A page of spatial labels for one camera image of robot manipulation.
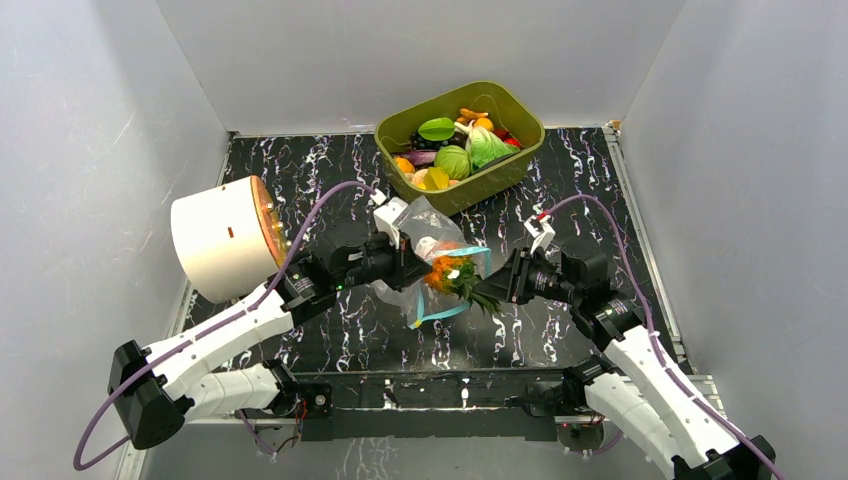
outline transparent plastic bag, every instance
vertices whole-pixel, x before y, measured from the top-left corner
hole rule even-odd
[[[447,290],[456,289],[461,276],[487,277],[492,268],[491,250],[466,243],[462,230],[434,209],[426,197],[409,204],[393,224],[409,235],[415,253],[432,265],[434,272],[402,292],[391,290],[381,281],[374,282],[377,296],[399,306],[410,328],[468,310],[470,301]]]

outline white wall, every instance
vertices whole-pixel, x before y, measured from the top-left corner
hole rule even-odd
[[[224,126],[370,131],[474,80],[546,125],[620,119],[683,0],[158,0]]]
[[[0,477],[76,478],[112,351],[174,319],[170,202],[227,135],[152,0],[4,2],[0,76]],[[85,458],[124,434],[109,413]]]
[[[845,25],[844,2],[689,1],[622,127],[687,351],[789,478],[848,471]]]

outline green basket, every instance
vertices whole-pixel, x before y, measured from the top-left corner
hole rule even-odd
[[[393,154],[406,150],[405,142],[422,123],[438,117],[456,118],[463,107],[475,112],[489,112],[495,128],[509,130],[523,148],[509,159],[452,187],[439,191],[421,190],[406,179]],[[374,137],[383,154],[383,168],[389,182],[401,198],[411,202],[424,195],[437,210],[453,215],[521,182],[527,174],[533,152],[545,139],[545,128],[504,87],[492,82],[474,82],[386,118],[377,125]]]

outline black marble surface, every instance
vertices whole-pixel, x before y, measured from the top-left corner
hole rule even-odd
[[[223,181],[259,175],[276,198],[291,239],[313,202],[333,185],[359,180],[387,191],[390,187],[380,170],[371,135],[236,138]],[[597,196],[613,213],[636,280],[648,297],[668,349],[662,312],[600,128],[548,131],[521,184],[453,218],[469,243],[492,249],[497,268],[512,248],[529,245],[524,219],[578,192]],[[366,204],[362,193],[343,192],[322,210],[309,236],[330,234],[343,222],[343,228],[359,228],[364,239],[373,229]],[[613,283],[634,296],[612,230],[599,211],[582,203],[565,207],[557,212],[553,225],[558,241],[594,242],[615,259]],[[343,292],[338,300],[331,311],[262,342],[223,368],[248,367],[275,357],[298,373],[563,367],[596,353],[570,322],[565,306],[540,299],[521,307],[506,305],[504,313],[495,317],[472,309],[424,323],[417,330],[410,330],[399,310],[382,303],[370,287]],[[186,328],[225,306],[209,304],[195,293]]]

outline white cylinder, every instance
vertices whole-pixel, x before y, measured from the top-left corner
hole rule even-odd
[[[282,265],[274,203],[251,176],[174,201],[171,235],[194,288],[220,303],[251,292]]]

